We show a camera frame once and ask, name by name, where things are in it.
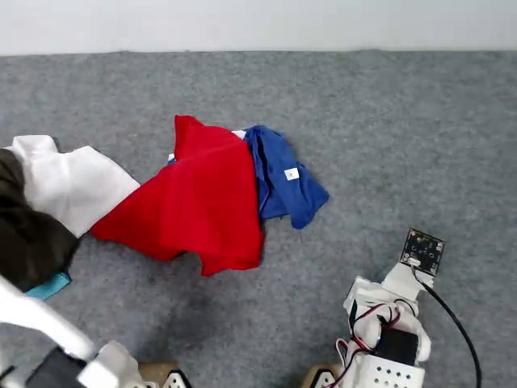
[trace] pile of clothes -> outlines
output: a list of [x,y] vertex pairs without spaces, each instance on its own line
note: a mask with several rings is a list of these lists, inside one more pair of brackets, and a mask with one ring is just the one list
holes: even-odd
[[329,199],[283,135],[176,116],[169,162],[140,185],[89,146],[60,154],[45,135],[0,150],[0,273],[36,297],[69,282],[65,271],[86,232],[157,260],[199,254],[202,275],[259,266],[261,221],[308,225]]

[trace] gray carpet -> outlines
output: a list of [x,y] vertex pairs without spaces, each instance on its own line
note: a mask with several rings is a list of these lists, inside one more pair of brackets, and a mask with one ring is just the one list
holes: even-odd
[[[435,289],[473,338],[486,387],[517,377],[517,53],[172,53],[0,58],[0,144],[48,133],[90,144],[137,180],[173,146],[173,115],[286,134],[331,194],[304,230],[268,221],[263,264],[200,276],[86,236],[50,304],[98,344],[178,361],[197,387],[296,388],[337,362],[343,299],[381,280],[409,226],[447,240]],[[470,387],[468,349],[429,296],[425,387]],[[51,344],[2,327],[33,366]]]

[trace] white tag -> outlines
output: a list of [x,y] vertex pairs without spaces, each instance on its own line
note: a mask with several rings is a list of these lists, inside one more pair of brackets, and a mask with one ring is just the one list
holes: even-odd
[[298,173],[298,169],[296,167],[284,170],[284,174],[288,180],[300,178],[300,174]]

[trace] black cloth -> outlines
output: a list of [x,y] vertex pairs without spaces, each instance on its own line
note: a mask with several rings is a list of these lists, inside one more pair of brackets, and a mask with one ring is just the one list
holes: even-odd
[[58,220],[25,200],[23,168],[0,149],[0,273],[22,291],[65,270],[78,239]]

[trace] white cloth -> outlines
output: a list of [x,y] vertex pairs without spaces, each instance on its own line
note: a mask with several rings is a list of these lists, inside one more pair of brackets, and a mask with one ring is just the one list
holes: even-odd
[[23,165],[27,202],[78,237],[140,186],[90,146],[60,154],[50,136],[31,135],[15,137],[7,149]]

